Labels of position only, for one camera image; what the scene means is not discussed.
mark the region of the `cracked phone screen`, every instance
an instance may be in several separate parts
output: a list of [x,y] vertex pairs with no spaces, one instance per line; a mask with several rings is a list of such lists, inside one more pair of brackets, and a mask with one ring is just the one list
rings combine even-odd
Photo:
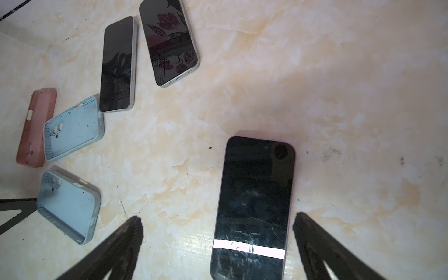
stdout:
[[294,162],[287,143],[229,139],[211,254],[213,279],[282,279]]

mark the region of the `silver phone frame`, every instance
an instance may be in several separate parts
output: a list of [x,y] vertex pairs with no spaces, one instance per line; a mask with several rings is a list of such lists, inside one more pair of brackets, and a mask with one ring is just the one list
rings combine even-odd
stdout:
[[129,106],[124,108],[124,109],[105,111],[103,113],[114,113],[114,112],[128,111],[128,110],[132,109],[132,107],[134,106],[134,101],[135,101],[135,77],[136,77],[136,73],[135,72],[136,72],[136,68],[137,68],[136,65],[137,65],[137,29],[138,29],[138,25],[137,25],[137,23],[135,21],[135,18],[132,17],[132,16],[130,16],[130,17],[132,18],[132,23],[133,24],[132,24],[132,52],[131,52],[131,88],[129,90]]
[[172,78],[171,80],[169,80],[168,82],[164,83],[163,85],[158,85],[160,87],[168,87],[169,85],[173,84],[174,82],[179,81],[180,79],[182,79],[186,75],[188,75],[191,72],[193,72],[194,70],[196,70],[199,67],[199,63],[200,63],[198,49],[196,48],[196,43],[194,42],[193,34],[191,33],[190,24],[188,23],[188,18],[187,18],[187,15],[185,13],[184,5],[183,5],[181,0],[179,0],[179,3],[181,4],[182,13],[184,14],[185,22],[187,24],[188,33],[190,34],[191,42],[193,43],[193,49],[194,49],[194,52],[196,53],[196,57],[198,58],[198,61],[197,61],[195,66],[187,69],[184,73],[182,73],[180,75],[177,75],[176,77]]

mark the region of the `black spot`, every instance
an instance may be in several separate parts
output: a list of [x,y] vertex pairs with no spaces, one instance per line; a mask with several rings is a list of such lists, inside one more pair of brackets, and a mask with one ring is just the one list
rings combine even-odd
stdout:
[[288,156],[288,149],[286,148],[285,145],[278,145],[277,147],[275,147],[274,149],[274,156],[278,159],[278,160],[282,160],[284,158],[286,158]]
[[439,165],[440,166],[443,166],[444,165],[444,157],[442,157],[442,156],[437,156],[437,157],[435,157],[436,159],[437,159],[437,161],[439,162]]

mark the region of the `marble surface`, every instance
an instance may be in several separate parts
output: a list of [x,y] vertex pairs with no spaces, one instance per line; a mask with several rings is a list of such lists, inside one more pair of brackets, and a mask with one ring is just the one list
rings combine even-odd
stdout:
[[[35,197],[52,165],[102,197],[85,246],[37,212],[0,236],[2,278],[55,278],[138,215],[134,279],[210,279],[224,147],[241,135],[294,146],[291,216],[308,213],[387,279],[445,279],[447,2],[183,3],[199,68],[158,87],[140,28],[133,109],[42,168],[15,163],[33,90],[57,88],[55,115],[98,93],[104,29],[140,24],[140,1],[32,0],[0,22],[0,197]],[[284,278],[305,279],[291,232]]]

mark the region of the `black smartphone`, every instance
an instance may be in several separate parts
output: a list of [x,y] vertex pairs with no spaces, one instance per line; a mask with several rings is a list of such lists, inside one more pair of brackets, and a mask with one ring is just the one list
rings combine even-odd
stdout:
[[180,0],[144,0],[140,17],[157,85],[169,86],[199,66]]
[[283,142],[227,142],[211,253],[215,280],[283,278],[295,152]]
[[129,110],[134,105],[137,25],[133,17],[112,23],[104,31],[101,112]]

